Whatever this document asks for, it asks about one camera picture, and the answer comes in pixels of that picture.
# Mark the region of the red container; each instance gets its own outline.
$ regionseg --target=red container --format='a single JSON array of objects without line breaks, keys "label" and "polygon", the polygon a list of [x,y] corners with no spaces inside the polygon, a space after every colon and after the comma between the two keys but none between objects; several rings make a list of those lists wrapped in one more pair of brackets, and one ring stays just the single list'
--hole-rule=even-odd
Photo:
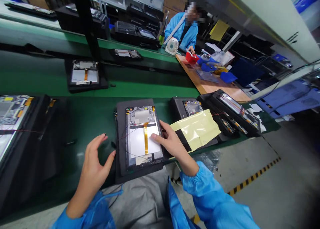
[{"label": "red container", "polygon": [[187,52],[186,54],[186,60],[187,62],[189,62],[190,64],[196,64],[197,61],[199,60],[199,57],[194,54],[194,55],[191,55],[191,53]]}]

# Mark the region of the blue sleeve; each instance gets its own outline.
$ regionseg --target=blue sleeve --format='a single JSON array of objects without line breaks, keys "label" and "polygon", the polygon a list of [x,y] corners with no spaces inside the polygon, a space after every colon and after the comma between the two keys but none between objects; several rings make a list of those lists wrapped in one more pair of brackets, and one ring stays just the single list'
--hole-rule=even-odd
[{"label": "blue sleeve", "polygon": [[76,229],[76,228],[82,228],[83,224],[83,216],[77,219],[71,219],[67,216],[66,213],[67,208],[63,210],[63,213],[59,216],[57,221],[53,224],[52,229],[58,229],[58,228],[70,228],[70,229]]},{"label": "blue sleeve", "polygon": [[101,191],[98,191],[81,218],[69,218],[66,213],[67,208],[65,208],[53,224],[52,229],[97,228],[98,226],[101,228],[115,228],[112,214],[105,200],[106,197],[109,197],[109,195],[103,195]]},{"label": "blue sleeve", "polygon": [[253,221],[247,206],[236,203],[226,194],[221,185],[213,178],[212,172],[197,162],[199,171],[189,177],[181,172],[183,189],[193,196],[193,202],[199,218],[207,228],[254,228],[259,227]]},{"label": "blue sleeve", "polygon": [[197,26],[197,27],[195,28],[195,30],[194,30],[194,34],[192,34],[192,38],[190,38],[190,42],[189,42],[189,45],[187,46],[187,49],[188,49],[190,46],[193,46],[193,49],[194,49],[194,46],[196,45],[196,42],[197,42],[198,32],[199,32],[199,29],[198,29],[198,26]]},{"label": "blue sleeve", "polygon": [[168,23],[166,30],[164,31],[164,41],[166,41],[166,39],[168,38],[168,36],[170,35],[170,33],[173,31],[173,29],[176,27],[176,25],[178,24],[178,22],[180,21],[181,17],[178,14],[175,14],[170,22]]}]

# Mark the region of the grey pants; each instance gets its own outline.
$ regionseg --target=grey pants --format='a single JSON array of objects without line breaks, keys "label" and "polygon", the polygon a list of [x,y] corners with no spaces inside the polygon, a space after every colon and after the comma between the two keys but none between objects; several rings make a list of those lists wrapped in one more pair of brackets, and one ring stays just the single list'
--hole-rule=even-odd
[{"label": "grey pants", "polygon": [[[168,206],[168,173],[165,167],[123,184],[123,194],[109,198],[117,228],[173,228]],[[116,192],[120,185],[103,190]]]}]

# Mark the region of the worker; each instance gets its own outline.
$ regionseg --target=worker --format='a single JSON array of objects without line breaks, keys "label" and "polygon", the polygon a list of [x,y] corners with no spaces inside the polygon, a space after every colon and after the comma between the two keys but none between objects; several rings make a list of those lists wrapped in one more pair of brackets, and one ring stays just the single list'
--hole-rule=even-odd
[{"label": "worker", "polygon": [[[186,12],[186,19],[173,34],[179,42],[179,48],[186,51],[189,50],[193,55],[195,54],[194,47],[196,45],[198,34],[198,20],[201,16],[201,9],[197,6],[193,6],[190,12]],[[169,24],[165,30],[164,40],[167,40],[168,36],[177,26],[185,12],[179,12],[171,18]]]},{"label": "worker", "polygon": [[[180,173],[183,189],[193,196],[199,218],[206,227],[257,229],[249,208],[237,204],[223,191],[212,172],[202,162],[192,159],[169,124],[162,121],[160,124],[164,138],[152,134],[151,139],[163,145],[178,160],[183,170]],[[116,225],[118,228],[199,228],[183,211],[165,173],[162,177],[166,179],[162,184],[151,180],[153,174],[154,178],[161,177],[155,172],[126,182],[124,185],[139,180],[127,191],[103,195],[99,189],[109,175],[116,154],[116,151],[113,151],[104,166],[100,165],[98,147],[107,138],[102,134],[88,144],[77,190],[53,228],[116,228]],[[167,193],[158,191],[159,188],[167,188]],[[113,205],[108,205],[106,199],[115,195],[117,198]],[[113,208],[111,213],[111,206],[114,205],[117,205],[117,208]]]}]

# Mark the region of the white desk fan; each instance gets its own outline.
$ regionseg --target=white desk fan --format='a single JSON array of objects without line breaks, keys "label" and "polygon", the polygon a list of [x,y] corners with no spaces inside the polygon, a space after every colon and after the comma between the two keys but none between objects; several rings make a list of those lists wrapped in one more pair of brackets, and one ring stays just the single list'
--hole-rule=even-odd
[{"label": "white desk fan", "polygon": [[179,47],[178,40],[172,37],[167,43],[166,52],[174,56],[178,51],[178,47]]}]

